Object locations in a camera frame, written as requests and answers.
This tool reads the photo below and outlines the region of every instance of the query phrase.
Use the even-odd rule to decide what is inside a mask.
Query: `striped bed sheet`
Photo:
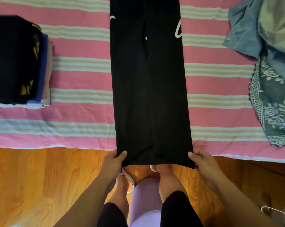
[[[228,9],[240,1],[180,0],[193,146],[285,163],[285,147],[270,145],[248,100],[255,61],[222,45]],[[109,0],[0,0],[0,14],[39,24],[54,44],[51,106],[0,109],[0,147],[116,147],[109,11]]]

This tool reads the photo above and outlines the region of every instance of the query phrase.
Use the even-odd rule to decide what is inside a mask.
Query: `white slipper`
[[[130,191],[128,190],[127,193],[132,193],[133,190],[135,189],[135,182],[134,182],[133,178],[131,178],[131,176],[123,168],[120,170],[119,175],[124,175],[124,176],[127,177],[127,179],[129,179],[129,181],[132,184],[133,188]]]
[[[153,172],[158,172],[158,170],[155,170],[155,169],[153,168],[153,165],[150,165],[150,169],[151,169]]]

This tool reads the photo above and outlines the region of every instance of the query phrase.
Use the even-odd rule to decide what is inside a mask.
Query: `purple ottoman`
[[[160,227],[163,203],[158,192],[160,180],[146,178],[133,191],[129,216],[130,227]]]

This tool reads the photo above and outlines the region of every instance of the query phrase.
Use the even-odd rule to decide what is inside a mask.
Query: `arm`
[[[126,156],[127,152],[123,152],[116,157],[116,150],[107,154],[99,175],[54,227],[96,226],[106,197],[115,185]]]
[[[196,163],[205,184],[217,194],[235,226],[279,226],[223,174],[212,155],[197,149],[194,153],[189,152],[188,156]]]

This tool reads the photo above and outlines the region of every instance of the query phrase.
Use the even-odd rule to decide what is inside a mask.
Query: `person's left hand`
[[[116,150],[113,150],[105,157],[103,166],[99,172],[99,177],[108,184],[108,192],[114,188],[116,178],[122,168],[122,161],[125,160],[127,154],[126,151],[123,151],[116,157]]]

